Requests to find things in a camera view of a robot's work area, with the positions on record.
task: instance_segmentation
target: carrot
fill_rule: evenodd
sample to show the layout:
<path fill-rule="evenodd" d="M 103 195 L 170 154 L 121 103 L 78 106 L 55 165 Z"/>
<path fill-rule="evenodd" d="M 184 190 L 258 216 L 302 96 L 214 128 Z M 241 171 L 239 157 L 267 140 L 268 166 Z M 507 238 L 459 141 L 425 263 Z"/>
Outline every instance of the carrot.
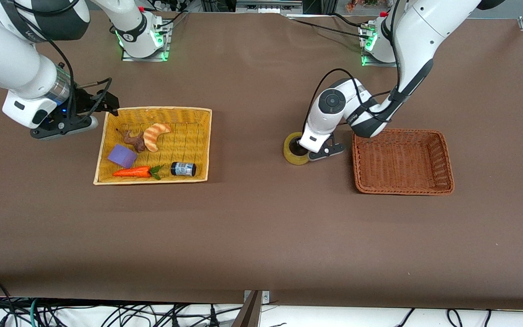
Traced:
<path fill-rule="evenodd" d="M 135 168 L 121 169 L 112 173 L 112 176 L 117 177 L 153 177 L 154 179 L 160 180 L 160 176 L 156 173 L 160 170 L 161 166 L 151 168 L 151 166 L 140 166 Z"/>

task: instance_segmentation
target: purple sponge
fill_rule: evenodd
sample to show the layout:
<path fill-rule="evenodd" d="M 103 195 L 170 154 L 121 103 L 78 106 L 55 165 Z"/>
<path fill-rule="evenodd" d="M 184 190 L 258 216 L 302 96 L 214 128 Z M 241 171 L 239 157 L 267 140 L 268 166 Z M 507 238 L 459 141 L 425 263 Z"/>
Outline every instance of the purple sponge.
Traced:
<path fill-rule="evenodd" d="M 130 168 L 133 166 L 134 161 L 137 159 L 137 154 L 120 144 L 114 146 L 114 149 L 110 151 L 108 155 L 108 160 L 116 163 L 125 168 Z"/>

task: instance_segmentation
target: table surface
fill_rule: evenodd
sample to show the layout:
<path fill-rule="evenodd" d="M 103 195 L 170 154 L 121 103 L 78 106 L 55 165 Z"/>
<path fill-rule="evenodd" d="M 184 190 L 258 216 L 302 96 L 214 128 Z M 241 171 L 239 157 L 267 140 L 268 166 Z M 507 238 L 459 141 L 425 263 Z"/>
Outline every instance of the table surface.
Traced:
<path fill-rule="evenodd" d="M 394 86 L 394 69 L 360 65 L 353 37 L 274 14 L 190 14 L 168 62 L 131 63 L 109 26 L 93 12 L 81 40 L 58 43 L 76 80 L 112 76 L 122 107 L 212 109 L 209 181 L 93 186 L 101 128 L 35 141 L 0 111 L 0 280 L 12 295 L 240 302 L 269 289 L 282 304 L 523 308 L 515 20 L 467 20 L 390 124 L 444 133 L 456 183 L 445 197 L 360 194 L 350 153 L 282 157 L 330 69 L 373 93 Z M 349 145 L 348 127 L 336 135 Z"/>

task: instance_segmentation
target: white surface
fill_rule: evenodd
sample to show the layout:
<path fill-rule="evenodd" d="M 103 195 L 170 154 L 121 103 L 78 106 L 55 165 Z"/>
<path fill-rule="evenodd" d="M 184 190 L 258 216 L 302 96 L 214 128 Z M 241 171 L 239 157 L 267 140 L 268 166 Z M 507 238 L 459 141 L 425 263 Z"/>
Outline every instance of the white surface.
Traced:
<path fill-rule="evenodd" d="M 238 307 L 237 304 L 215 305 L 217 311 Z M 172 306 L 153 306 L 156 312 L 166 312 Z M 60 318 L 67 327 L 100 327 L 102 322 L 114 311 L 112 307 L 98 307 L 90 309 L 66 309 L 59 311 Z M 483 327 L 486 311 L 457 310 L 464 327 Z M 238 311 L 219 315 L 220 322 L 233 320 Z M 395 327 L 401 323 L 409 309 L 402 308 L 342 308 L 342 307 L 297 307 L 297 306 L 263 306 L 260 327 L 272 327 L 286 323 L 284 327 Z M 446 310 L 417 309 L 405 327 L 450 327 Z M 209 305 L 195 304 L 187 307 L 181 314 L 209 315 Z M 4 311 L 0 310 L 0 320 Z M 152 315 L 144 315 L 154 323 Z M 181 327 L 190 326 L 200 318 L 180 318 Z M 29 327 L 21 321 L 21 327 Z M 15 323 L 9 318 L 6 326 L 12 327 Z M 127 327 L 147 327 L 148 321 L 142 318 L 133 318 Z M 523 327 L 523 312 L 494 311 L 488 327 Z"/>

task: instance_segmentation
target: yellow wicker basket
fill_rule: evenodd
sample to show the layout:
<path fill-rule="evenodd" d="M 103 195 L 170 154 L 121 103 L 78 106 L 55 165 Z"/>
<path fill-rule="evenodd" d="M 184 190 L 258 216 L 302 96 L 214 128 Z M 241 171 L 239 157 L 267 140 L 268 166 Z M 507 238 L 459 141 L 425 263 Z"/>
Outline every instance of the yellow wicker basket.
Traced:
<path fill-rule="evenodd" d="M 121 132 L 131 130 L 131 135 L 134 136 L 155 123 L 167 123 L 171 126 L 172 131 L 158 137 L 157 152 L 152 153 L 145 150 L 139 153 L 133 166 L 162 166 L 158 172 L 161 180 L 112 176 L 112 173 L 122 169 L 122 167 L 108 160 L 110 151 L 117 144 L 133 149 L 132 145 L 124 143 Z M 126 185 L 205 182 L 209 173 L 210 137 L 210 109 L 148 106 L 120 108 L 118 116 L 106 113 L 94 184 Z M 195 176 L 174 176 L 171 174 L 170 168 L 175 161 L 195 163 L 197 173 Z"/>

